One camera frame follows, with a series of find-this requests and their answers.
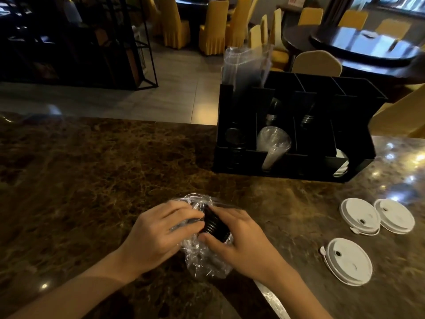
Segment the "window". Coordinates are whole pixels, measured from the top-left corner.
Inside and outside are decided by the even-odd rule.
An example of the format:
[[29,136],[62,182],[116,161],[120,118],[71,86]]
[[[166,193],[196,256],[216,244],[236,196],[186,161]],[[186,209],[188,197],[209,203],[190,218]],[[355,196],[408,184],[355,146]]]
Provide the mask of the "window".
[[425,15],[425,0],[366,0],[366,2],[404,13]]

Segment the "clear plastic bag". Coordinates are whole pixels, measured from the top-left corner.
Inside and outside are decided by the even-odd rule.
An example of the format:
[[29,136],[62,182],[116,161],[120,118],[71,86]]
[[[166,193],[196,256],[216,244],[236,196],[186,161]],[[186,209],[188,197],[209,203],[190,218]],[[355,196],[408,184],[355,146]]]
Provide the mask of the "clear plastic bag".
[[[224,204],[214,197],[197,193],[190,193],[183,198],[174,198],[174,200],[186,201],[191,204],[194,209],[198,209],[202,212],[205,212],[208,205],[223,208],[237,208]],[[195,221],[198,220],[185,220],[172,228],[172,230]],[[233,236],[230,232],[224,243],[227,245],[233,244]],[[205,279],[207,277],[224,279],[232,270],[229,264],[220,259],[203,242],[199,241],[198,235],[196,234],[182,242],[181,251],[186,255],[187,269],[196,279]]]

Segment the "hand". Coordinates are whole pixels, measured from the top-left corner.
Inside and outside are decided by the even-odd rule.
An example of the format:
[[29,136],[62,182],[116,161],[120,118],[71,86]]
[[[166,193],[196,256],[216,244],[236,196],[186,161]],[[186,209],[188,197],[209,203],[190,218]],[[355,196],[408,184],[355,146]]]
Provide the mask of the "hand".
[[207,233],[198,238],[239,273],[268,286],[282,265],[287,264],[260,226],[244,210],[210,206],[229,227],[234,246],[225,245]]
[[180,242],[198,233],[205,223],[194,222],[172,232],[170,228],[183,220],[203,217],[204,213],[176,200],[140,214],[124,243],[115,251],[125,277],[132,281],[176,254]]

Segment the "brown marble counter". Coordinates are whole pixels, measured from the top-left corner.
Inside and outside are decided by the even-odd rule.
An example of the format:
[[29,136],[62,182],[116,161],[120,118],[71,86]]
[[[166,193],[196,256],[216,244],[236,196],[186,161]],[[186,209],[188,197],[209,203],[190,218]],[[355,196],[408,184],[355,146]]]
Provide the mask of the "brown marble counter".
[[[335,318],[423,318],[425,140],[375,137],[378,157],[346,184],[215,174],[215,127],[34,116],[0,121],[0,317],[119,246],[138,214],[191,192],[239,205]],[[416,227],[353,234],[338,204],[397,197]],[[353,288],[318,253],[332,238],[358,243],[374,265]],[[235,271],[190,277],[176,255],[99,305],[93,318],[273,318],[255,285]]]

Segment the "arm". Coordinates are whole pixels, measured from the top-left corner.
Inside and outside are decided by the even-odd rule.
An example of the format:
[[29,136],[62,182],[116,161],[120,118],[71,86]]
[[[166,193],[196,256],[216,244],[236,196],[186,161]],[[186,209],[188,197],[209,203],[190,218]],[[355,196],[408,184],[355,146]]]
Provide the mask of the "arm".
[[202,212],[181,201],[169,201],[147,210],[117,250],[8,319],[82,318],[107,296],[172,257],[180,242],[199,232],[204,222],[173,232],[170,228],[183,220],[202,217]]
[[244,210],[211,207],[229,227],[234,246],[206,233],[199,235],[238,272],[268,287],[293,319],[332,319],[300,275],[280,256],[264,232]]

